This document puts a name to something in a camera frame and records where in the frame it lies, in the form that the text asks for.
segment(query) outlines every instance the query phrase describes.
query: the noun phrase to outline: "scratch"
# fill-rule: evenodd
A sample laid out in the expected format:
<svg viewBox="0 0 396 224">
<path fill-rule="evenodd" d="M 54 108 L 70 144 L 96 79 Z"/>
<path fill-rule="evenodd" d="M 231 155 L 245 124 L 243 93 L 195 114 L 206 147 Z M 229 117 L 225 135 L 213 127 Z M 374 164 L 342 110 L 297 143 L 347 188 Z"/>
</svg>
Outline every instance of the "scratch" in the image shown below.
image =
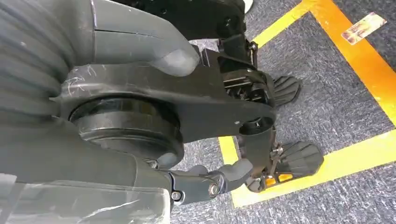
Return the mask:
<svg viewBox="0 0 396 224">
<path fill-rule="evenodd" d="M 92 217 L 92 216 L 94 216 L 94 215 L 96 215 L 96 214 L 98 214 L 98 213 L 101 213 L 101 212 L 104 212 L 104 211 L 109 211 L 109 210 L 114 210 L 114 209 L 117 209 L 117 208 L 120 208 L 120 207 L 123 207 L 123 206 L 126 206 L 126 205 L 133 204 L 133 203 L 135 203 L 135 202 L 137 202 L 137 201 L 140 201 L 140 200 L 135 200 L 135 201 L 133 201 L 133 202 L 124 203 L 124 204 L 118 205 L 118 206 L 113 206 L 113 207 L 107 207 L 107 208 L 98 209 L 98 210 L 94 211 L 93 213 L 91 213 L 91 214 L 89 214 L 89 215 L 83 217 L 83 218 L 80 219 L 77 223 L 81 223 L 82 221 L 84 221 L 84 219 L 87 219 L 87 218 L 89 218 L 89 217 Z"/>
<path fill-rule="evenodd" d="M 95 77 L 97 77 L 98 75 L 96 74 L 95 70 L 91 67 L 91 65 L 88 66 L 88 73 L 89 73 L 89 76 L 92 77 L 91 70 L 93 71 L 93 75 L 94 75 Z"/>
<path fill-rule="evenodd" d="M 80 78 L 80 77 L 74 77 L 74 78 L 66 80 L 66 82 L 67 82 L 67 90 L 69 91 L 69 95 L 72 95 L 74 93 L 74 91 L 73 92 L 70 91 L 70 87 L 73 86 L 78 81 L 85 81 L 85 80 L 83 78 Z"/>
</svg>

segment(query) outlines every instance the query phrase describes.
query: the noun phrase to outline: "yellow tape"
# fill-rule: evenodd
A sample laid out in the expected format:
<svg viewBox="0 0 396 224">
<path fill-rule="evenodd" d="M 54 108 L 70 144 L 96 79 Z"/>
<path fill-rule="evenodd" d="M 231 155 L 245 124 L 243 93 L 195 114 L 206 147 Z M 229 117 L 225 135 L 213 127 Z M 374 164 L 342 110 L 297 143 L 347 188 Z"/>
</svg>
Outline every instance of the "yellow tape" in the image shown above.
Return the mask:
<svg viewBox="0 0 396 224">
<path fill-rule="evenodd" d="M 281 33 L 284 29 L 294 23 L 296 20 L 301 18 L 318 0 L 303 0 L 279 20 L 272 23 L 267 29 L 259 34 L 253 41 L 256 42 L 260 47 L 274 38 L 276 35 Z"/>
<path fill-rule="evenodd" d="M 376 99 L 390 121 L 396 125 L 395 71 L 366 39 L 351 45 L 341 36 L 345 30 L 352 26 L 352 23 L 333 1 L 319 1 L 311 8 L 311 13 Z"/>
<path fill-rule="evenodd" d="M 232 137 L 220 137 L 219 141 L 225 164 L 236 162 L 238 156 Z M 396 130 L 326 155 L 323 165 L 313 176 L 285 182 L 261 193 L 253 193 L 242 186 L 231 192 L 233 203 L 241 207 L 262 202 L 393 161 L 396 161 Z"/>
</svg>

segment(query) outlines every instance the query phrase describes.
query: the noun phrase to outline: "gray carpet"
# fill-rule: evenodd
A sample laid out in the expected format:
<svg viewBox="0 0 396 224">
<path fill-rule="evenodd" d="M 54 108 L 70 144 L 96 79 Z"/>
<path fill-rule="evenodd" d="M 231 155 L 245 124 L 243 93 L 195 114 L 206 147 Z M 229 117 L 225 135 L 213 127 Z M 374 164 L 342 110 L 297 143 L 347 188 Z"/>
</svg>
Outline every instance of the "gray carpet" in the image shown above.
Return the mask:
<svg viewBox="0 0 396 224">
<path fill-rule="evenodd" d="M 278 2 L 255 2 L 256 8 L 247 16 L 247 27 L 251 29 L 249 38 L 259 34 L 296 4 L 296 1 L 282 1 L 277 10 L 273 7 L 266 10 L 265 6 L 275 7 Z M 368 14 L 367 11 L 376 11 L 370 4 L 358 7 L 353 3 L 346 4 L 351 2 L 347 0 L 336 2 L 352 22 L 360 20 Z M 395 67 L 396 42 L 388 38 L 396 30 L 395 2 L 383 2 L 381 16 L 393 23 L 388 28 L 381 28 L 377 35 L 369 36 L 369 41 Z M 215 48 L 213 41 L 201 44 Z M 259 50 L 259 67 L 273 77 L 293 75 L 303 83 L 299 98 L 278 109 L 276 127 L 280 142 L 309 140 L 327 154 L 395 128 L 311 14 L 303 16 Z M 217 139 L 187 144 L 185 159 L 176 168 L 185 170 L 195 164 L 203 164 L 209 169 L 223 164 Z M 396 223 L 395 168 L 396 163 L 385 164 L 238 209 L 233 208 L 229 194 L 222 195 L 209 202 L 175 207 L 171 222 Z"/>
</svg>

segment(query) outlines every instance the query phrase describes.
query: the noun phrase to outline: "orange reflector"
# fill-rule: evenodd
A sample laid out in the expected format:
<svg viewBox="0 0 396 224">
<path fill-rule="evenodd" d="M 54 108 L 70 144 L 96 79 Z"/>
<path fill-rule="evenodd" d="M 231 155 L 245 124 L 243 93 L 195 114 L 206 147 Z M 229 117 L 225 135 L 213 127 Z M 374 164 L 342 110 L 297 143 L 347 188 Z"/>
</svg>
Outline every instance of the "orange reflector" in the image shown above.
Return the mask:
<svg viewBox="0 0 396 224">
<path fill-rule="evenodd" d="M 281 174 L 281 175 L 279 175 L 279 181 L 280 182 L 283 182 L 283 181 L 286 181 L 286 180 L 290 180 L 291 178 L 293 178 L 293 175 L 291 175 L 291 174 Z"/>
<path fill-rule="evenodd" d="M 276 184 L 276 180 L 275 180 L 274 178 L 265 179 L 265 185 L 266 185 L 267 187 L 269 187 L 269 186 L 271 186 L 271 185 L 274 185 L 274 184 Z"/>
</svg>

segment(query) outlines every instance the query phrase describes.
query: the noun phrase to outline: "gray plastic cover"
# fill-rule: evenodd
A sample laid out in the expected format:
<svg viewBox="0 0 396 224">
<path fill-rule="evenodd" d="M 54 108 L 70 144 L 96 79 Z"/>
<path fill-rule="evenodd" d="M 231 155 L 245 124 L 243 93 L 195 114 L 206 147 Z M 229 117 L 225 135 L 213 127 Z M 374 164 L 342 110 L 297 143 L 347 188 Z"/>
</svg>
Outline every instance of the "gray plastic cover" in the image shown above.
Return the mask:
<svg viewBox="0 0 396 224">
<path fill-rule="evenodd" d="M 94 63 L 148 62 L 174 76 L 192 73 L 199 56 L 168 21 L 109 0 L 92 0 Z"/>
<path fill-rule="evenodd" d="M 165 189 L 86 182 L 24 184 L 0 174 L 0 223 L 168 224 Z"/>
</svg>

